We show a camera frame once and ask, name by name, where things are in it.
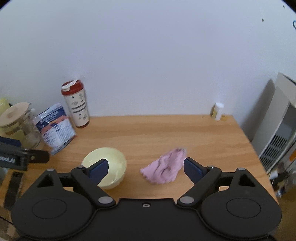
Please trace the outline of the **blue white snack pouch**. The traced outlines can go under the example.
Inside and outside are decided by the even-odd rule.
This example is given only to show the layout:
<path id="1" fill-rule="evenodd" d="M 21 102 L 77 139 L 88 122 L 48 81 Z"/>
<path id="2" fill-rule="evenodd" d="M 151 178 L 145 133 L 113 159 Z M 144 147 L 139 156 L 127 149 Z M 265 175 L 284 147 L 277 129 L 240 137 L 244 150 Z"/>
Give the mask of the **blue white snack pouch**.
<path id="1" fill-rule="evenodd" d="M 54 104 L 33 119 L 45 143 L 55 155 L 65 148 L 75 137 L 69 117 L 60 103 Z"/>

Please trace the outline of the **pink and grey cloth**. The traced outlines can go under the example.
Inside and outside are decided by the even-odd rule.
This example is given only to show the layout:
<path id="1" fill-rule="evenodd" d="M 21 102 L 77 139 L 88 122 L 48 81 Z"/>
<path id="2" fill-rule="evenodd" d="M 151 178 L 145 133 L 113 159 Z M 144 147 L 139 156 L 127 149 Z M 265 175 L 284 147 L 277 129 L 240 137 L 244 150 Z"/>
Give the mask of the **pink and grey cloth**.
<path id="1" fill-rule="evenodd" d="M 160 156 L 157 160 L 142 168 L 140 173 L 151 184 L 166 184 L 175 181 L 182 169 L 187 151 L 176 148 Z"/>

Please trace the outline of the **small white capped bottle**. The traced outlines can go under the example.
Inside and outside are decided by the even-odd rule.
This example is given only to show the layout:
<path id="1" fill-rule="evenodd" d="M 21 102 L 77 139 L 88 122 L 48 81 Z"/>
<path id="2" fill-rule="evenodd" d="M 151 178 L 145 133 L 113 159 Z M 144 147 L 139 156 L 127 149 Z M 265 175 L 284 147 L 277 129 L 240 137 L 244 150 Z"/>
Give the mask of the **small white capped bottle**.
<path id="1" fill-rule="evenodd" d="M 224 109 L 224 104 L 222 102 L 216 102 L 211 110 L 211 117 L 219 121 L 222 116 L 222 110 Z"/>

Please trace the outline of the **red lidded paper tumbler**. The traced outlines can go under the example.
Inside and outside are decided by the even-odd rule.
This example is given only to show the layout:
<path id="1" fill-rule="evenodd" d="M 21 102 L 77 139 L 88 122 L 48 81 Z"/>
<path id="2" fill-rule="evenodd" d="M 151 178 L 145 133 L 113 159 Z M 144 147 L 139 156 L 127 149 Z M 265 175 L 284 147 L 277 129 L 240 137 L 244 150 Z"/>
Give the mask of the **red lidded paper tumbler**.
<path id="1" fill-rule="evenodd" d="M 79 79 L 68 81 L 62 85 L 61 94 L 65 99 L 75 126 L 78 128 L 87 126 L 90 118 L 83 83 Z"/>

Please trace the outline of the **white air appliance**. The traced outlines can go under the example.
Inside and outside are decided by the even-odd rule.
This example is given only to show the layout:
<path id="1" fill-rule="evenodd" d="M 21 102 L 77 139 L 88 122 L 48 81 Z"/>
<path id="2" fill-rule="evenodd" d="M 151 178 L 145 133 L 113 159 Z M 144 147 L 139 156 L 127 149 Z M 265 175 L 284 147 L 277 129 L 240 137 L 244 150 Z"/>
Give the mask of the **white air appliance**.
<path id="1" fill-rule="evenodd" d="M 278 73 L 273 98 L 251 143 L 266 172 L 295 143 L 295 80 L 292 78 Z"/>

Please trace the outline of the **glass teapot with wooden lid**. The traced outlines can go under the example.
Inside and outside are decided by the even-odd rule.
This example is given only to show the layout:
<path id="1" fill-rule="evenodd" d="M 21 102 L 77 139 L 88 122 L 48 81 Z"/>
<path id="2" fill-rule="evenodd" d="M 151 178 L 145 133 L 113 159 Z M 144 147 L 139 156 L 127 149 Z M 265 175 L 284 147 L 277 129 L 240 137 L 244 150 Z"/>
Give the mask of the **glass teapot with wooden lid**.
<path id="1" fill-rule="evenodd" d="M 33 119 L 30 103 L 14 104 L 1 114 L 4 137 L 19 140 L 25 149 L 36 149 L 41 143 L 41 135 Z"/>

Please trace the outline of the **yellow green kettle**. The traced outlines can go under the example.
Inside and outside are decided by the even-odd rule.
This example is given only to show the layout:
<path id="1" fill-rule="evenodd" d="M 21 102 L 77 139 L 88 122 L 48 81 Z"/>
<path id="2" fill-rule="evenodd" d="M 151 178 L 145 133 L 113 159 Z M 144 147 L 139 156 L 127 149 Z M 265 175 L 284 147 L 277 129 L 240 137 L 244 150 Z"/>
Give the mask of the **yellow green kettle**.
<path id="1" fill-rule="evenodd" d="M 0 99 L 0 115 L 2 115 L 11 106 L 5 98 Z"/>

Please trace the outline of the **pale green ceramic bowl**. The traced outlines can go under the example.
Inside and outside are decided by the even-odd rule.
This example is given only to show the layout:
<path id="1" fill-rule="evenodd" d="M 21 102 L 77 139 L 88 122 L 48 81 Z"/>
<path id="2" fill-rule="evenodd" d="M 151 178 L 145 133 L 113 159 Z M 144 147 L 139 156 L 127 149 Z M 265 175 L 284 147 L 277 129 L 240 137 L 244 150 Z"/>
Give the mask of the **pale green ceramic bowl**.
<path id="1" fill-rule="evenodd" d="M 103 190 L 109 190 L 118 186 L 125 177 L 127 161 L 122 152 L 115 148 L 103 147 L 90 152 L 82 161 L 81 165 L 86 168 L 106 159 L 108 162 L 107 175 L 101 179 L 98 186 Z"/>

